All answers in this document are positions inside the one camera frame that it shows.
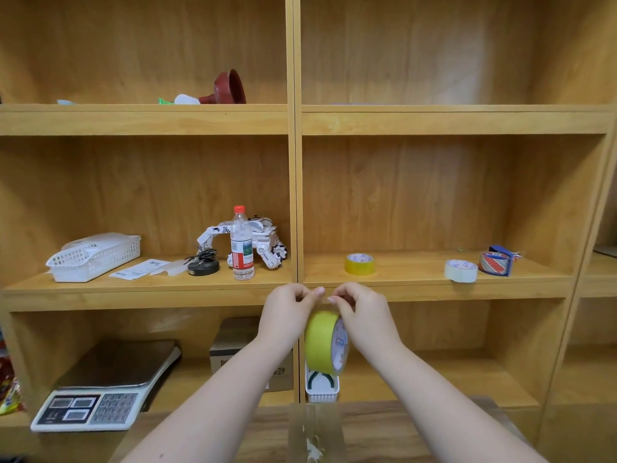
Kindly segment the cardboard box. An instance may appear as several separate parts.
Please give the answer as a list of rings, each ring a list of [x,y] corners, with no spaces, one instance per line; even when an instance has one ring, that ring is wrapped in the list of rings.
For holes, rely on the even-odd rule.
[[[212,373],[216,373],[257,336],[259,322],[259,317],[233,317],[221,322],[209,350]],[[294,376],[294,351],[290,350],[274,371],[265,390],[293,391]]]

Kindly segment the small white slotted basket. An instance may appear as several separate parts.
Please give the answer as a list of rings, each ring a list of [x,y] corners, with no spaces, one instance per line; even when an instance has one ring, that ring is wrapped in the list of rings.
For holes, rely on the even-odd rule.
[[[338,394],[340,392],[340,380],[337,375],[333,375],[335,377],[335,388],[313,388],[307,389],[306,382],[309,377],[309,371],[314,371],[309,368],[308,364],[305,363],[305,392],[307,395],[307,401],[309,403],[333,403],[337,401]]]

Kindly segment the wooden shelf unit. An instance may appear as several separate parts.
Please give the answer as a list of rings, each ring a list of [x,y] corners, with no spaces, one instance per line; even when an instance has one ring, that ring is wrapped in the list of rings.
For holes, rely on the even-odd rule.
[[[231,69],[246,104],[158,104]],[[61,375],[101,340],[173,338],[150,408],[173,411],[220,321],[290,281],[374,287],[409,348],[536,443],[616,132],[617,0],[0,0],[0,325],[26,408],[0,456],[106,463],[123,433],[30,433]],[[110,277],[195,256],[236,205],[272,219],[277,269],[253,250],[235,280],[223,234],[212,275]],[[55,282],[47,260],[102,233],[141,255]],[[444,277],[491,245],[522,256],[509,277]]]

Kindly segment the white plastic basket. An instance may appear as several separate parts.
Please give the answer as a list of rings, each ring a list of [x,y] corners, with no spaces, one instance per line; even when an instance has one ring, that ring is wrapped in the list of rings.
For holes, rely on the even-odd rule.
[[[141,255],[141,236],[102,233],[66,244],[46,266],[57,283],[85,283]]]

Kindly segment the digital weighing scale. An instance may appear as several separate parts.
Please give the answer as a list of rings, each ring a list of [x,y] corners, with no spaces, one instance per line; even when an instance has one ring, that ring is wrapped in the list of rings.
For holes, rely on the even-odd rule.
[[[58,379],[30,430],[127,431],[180,358],[175,340],[102,341]]]

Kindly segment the clear tape strip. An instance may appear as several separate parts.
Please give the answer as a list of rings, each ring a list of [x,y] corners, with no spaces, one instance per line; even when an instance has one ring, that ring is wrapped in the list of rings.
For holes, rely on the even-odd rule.
[[[287,463],[349,463],[337,403],[289,406]]]

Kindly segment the colourful snack packets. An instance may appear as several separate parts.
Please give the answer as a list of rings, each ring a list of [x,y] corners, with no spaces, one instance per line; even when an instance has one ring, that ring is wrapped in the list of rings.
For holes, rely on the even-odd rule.
[[[20,382],[0,332],[0,417],[24,410]]]

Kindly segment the water bottle with red cap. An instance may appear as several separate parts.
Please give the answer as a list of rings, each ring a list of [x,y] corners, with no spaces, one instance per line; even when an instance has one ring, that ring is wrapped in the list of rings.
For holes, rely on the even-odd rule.
[[[235,280],[247,281],[254,277],[252,228],[243,205],[234,206],[230,229],[232,268]]]

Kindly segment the person's right hand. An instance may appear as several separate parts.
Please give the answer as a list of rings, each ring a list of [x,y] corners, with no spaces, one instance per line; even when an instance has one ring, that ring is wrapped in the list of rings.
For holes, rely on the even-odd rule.
[[[350,295],[354,299],[353,317],[342,317],[348,335],[375,369],[392,362],[403,347],[386,298],[367,286],[348,282],[331,295]]]

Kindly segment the white paper label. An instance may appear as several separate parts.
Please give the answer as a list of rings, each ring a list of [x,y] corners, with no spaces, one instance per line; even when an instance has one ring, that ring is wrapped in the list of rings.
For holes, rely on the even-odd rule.
[[[150,275],[151,273],[167,266],[168,264],[169,262],[165,260],[147,259],[143,262],[140,262],[139,264],[124,268],[118,272],[111,273],[110,277],[133,281],[146,275]]]

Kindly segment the large yellow tape roll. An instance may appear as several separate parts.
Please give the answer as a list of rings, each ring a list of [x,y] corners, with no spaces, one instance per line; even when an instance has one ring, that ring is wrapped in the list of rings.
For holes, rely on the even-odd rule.
[[[304,336],[308,368],[329,375],[341,375],[350,347],[342,317],[332,311],[317,311],[308,320]]]

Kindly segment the small yellow tape roll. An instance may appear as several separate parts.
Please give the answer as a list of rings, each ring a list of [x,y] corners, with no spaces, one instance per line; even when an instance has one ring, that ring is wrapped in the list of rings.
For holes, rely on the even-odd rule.
[[[356,277],[366,277],[375,273],[374,256],[363,253],[348,254],[344,260],[346,273]]]

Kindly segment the person's right forearm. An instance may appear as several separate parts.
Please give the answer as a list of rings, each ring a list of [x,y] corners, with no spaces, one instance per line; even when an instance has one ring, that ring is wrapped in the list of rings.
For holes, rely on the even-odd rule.
[[[401,342],[357,346],[440,463],[549,463]]]

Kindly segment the red striped tape with dispenser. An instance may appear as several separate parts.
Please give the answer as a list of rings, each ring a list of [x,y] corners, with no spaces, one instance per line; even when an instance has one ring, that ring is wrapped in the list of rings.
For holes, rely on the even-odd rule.
[[[491,245],[480,255],[479,271],[495,277],[509,277],[513,264],[521,258],[519,252],[512,252],[500,245]]]

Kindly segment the white toy robot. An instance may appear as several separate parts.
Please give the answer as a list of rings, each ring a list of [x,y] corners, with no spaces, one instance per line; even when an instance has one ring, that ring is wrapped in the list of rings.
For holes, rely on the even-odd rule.
[[[252,230],[252,247],[262,258],[270,270],[277,269],[287,258],[288,252],[285,245],[280,241],[276,226],[272,219],[254,216],[248,219],[248,226]],[[230,234],[232,221],[221,222],[216,226],[209,226],[204,233],[197,238],[200,249],[213,247],[213,239],[218,235]]]

